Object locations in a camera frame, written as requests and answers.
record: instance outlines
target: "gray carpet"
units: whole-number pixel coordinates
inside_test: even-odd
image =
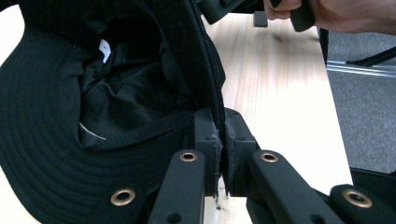
[[[396,36],[330,33],[329,60],[355,61],[396,47]],[[385,62],[396,66],[396,59]],[[396,169],[396,78],[329,71],[329,80],[351,167]]]

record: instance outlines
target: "brass grommet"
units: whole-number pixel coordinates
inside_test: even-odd
[[[180,155],[182,161],[195,161],[197,159],[197,154],[192,152],[185,152]]]
[[[373,202],[364,194],[354,190],[346,189],[343,191],[344,198],[355,206],[361,208],[370,208],[373,206]]]
[[[134,200],[136,194],[133,189],[125,188],[116,190],[111,196],[111,203],[116,206],[124,206]]]
[[[262,153],[262,160],[268,162],[277,162],[277,156],[269,152],[264,152]]]

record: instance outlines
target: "bucket hat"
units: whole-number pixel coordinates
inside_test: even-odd
[[[25,30],[0,67],[0,162],[38,221],[105,222],[101,202],[131,186],[152,198],[172,155],[193,147],[199,109],[224,132],[224,72],[196,1],[18,4]]]

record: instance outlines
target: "light wood plank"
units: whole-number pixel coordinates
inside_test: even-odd
[[[243,115],[261,148],[281,153],[323,193],[352,184],[317,29],[295,33],[289,20],[254,28],[241,14],[205,26],[227,77],[224,103]],[[221,210],[205,202],[205,223],[250,221],[244,199],[220,196]]]

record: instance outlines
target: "wooden table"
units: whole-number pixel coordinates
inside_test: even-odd
[[[0,13],[0,64],[22,29],[18,7]],[[206,29],[227,76],[225,105],[243,115],[260,146],[283,154],[314,189],[351,184],[316,28],[297,34],[290,21],[254,28],[251,15],[229,14]],[[2,171],[0,198],[0,223],[36,222]],[[205,223],[249,223],[245,199],[221,194],[219,205],[205,198]]]

